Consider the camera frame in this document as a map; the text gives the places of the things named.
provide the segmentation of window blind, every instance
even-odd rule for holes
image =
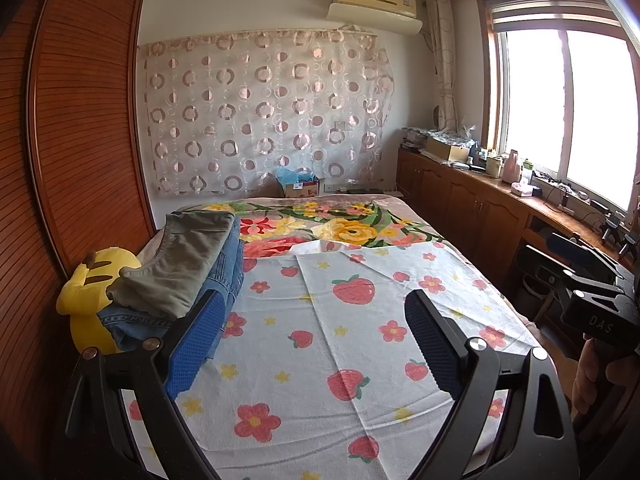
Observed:
[[[624,37],[615,14],[604,0],[490,0],[494,32],[532,28],[585,30],[606,27]]]

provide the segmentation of blue gripper pad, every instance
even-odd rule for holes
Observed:
[[[171,400],[191,388],[224,323],[225,301],[217,292],[207,301],[171,354],[164,382],[164,389]]]
[[[407,295],[404,300],[404,316],[436,384],[441,390],[449,392],[454,400],[458,400],[464,389],[460,377],[460,359],[443,332],[443,327],[434,318],[438,316],[440,323],[447,323],[449,319],[437,311],[421,290],[414,290]],[[463,345],[465,339],[460,340],[460,335],[464,337],[462,330],[455,324],[452,326],[447,323],[447,326],[444,330],[449,332],[449,336],[458,338],[458,342]]]

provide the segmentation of metal screw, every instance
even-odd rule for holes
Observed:
[[[548,353],[546,353],[546,350],[542,348],[542,346],[536,346],[531,353],[533,354],[533,357],[540,359],[541,361],[544,361],[548,357]]]
[[[89,348],[85,348],[82,352],[82,358],[89,361],[98,355],[98,349],[95,346],[89,346]]]
[[[473,348],[477,352],[480,352],[486,348],[486,341],[479,337],[472,337],[469,340],[469,346],[471,346],[471,348]]]
[[[160,340],[157,337],[150,337],[142,342],[142,348],[145,350],[156,350],[160,346]]]

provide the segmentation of wooden wardrobe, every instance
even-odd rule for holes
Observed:
[[[60,288],[89,251],[136,253],[155,231],[134,116],[141,5],[23,0],[0,36],[0,424],[43,473],[78,359]]]

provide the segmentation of air conditioner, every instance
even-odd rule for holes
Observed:
[[[334,0],[327,14],[327,19],[333,22],[409,35],[422,28],[422,22],[415,17],[415,0]]]

